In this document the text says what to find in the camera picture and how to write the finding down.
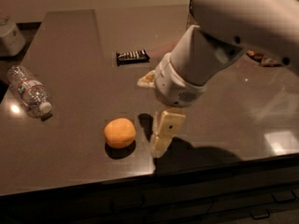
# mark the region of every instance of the bottle label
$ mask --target bottle label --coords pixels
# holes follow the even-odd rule
[[[43,84],[35,79],[25,80],[18,85],[18,92],[22,97],[26,91],[29,91],[30,89],[36,86],[43,86]]]

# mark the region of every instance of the table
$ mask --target table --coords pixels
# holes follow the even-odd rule
[[[136,82],[171,51],[188,23],[186,6],[49,12],[22,65],[45,84],[53,117],[42,122],[0,105],[0,196],[123,178],[183,174],[268,161],[299,151],[298,70],[262,68],[247,56],[219,72],[167,153],[154,162],[150,116],[165,107]],[[117,66],[116,51],[146,49],[149,63]],[[115,118],[136,128],[128,155],[105,145]]]

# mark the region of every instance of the bottle cap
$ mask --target bottle cap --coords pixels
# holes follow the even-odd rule
[[[50,104],[50,102],[44,102],[39,105],[39,110],[43,114],[48,114],[52,110],[52,105]]]

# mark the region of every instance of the plastic bottle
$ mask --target plastic bottle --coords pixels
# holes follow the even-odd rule
[[[7,72],[10,88],[17,98],[21,98],[27,114],[42,118],[49,114],[52,105],[44,85],[23,66],[12,66]]]

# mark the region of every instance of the white robotic arm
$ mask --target white robotic arm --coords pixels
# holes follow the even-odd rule
[[[297,0],[192,0],[191,8],[199,26],[192,25],[151,73],[157,99],[173,107],[156,118],[150,141],[158,158],[185,119],[181,108],[192,105],[206,82],[248,49],[285,65],[299,61]]]

